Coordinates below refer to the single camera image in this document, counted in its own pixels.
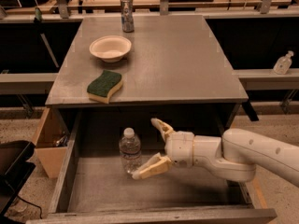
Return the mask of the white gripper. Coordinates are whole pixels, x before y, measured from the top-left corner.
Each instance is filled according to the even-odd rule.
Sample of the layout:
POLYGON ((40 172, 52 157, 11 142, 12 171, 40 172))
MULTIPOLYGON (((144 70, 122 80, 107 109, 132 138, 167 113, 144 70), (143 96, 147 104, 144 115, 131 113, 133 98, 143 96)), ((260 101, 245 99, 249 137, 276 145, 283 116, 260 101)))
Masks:
POLYGON ((153 155, 146 163, 132 172, 134 180, 146 179, 167 172, 172 163, 177 168, 191 168, 193 158, 194 134, 190 132, 173 132, 174 129, 160 119, 152 118, 151 124, 160 132, 165 142, 165 152, 153 155))

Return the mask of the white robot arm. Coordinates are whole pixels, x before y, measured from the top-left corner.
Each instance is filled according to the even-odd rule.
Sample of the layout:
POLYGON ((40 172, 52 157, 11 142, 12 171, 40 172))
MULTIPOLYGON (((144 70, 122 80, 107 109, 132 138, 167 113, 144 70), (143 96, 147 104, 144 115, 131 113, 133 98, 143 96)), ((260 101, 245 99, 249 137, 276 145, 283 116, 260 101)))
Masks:
POLYGON ((133 172, 133 179, 146 179, 169 171, 173 166, 207 169, 216 177, 249 182, 256 167, 264 169, 299 187, 299 147, 242 129, 229 129, 221 137, 176 132, 161 121, 151 124, 165 142, 165 154, 153 155, 133 172))

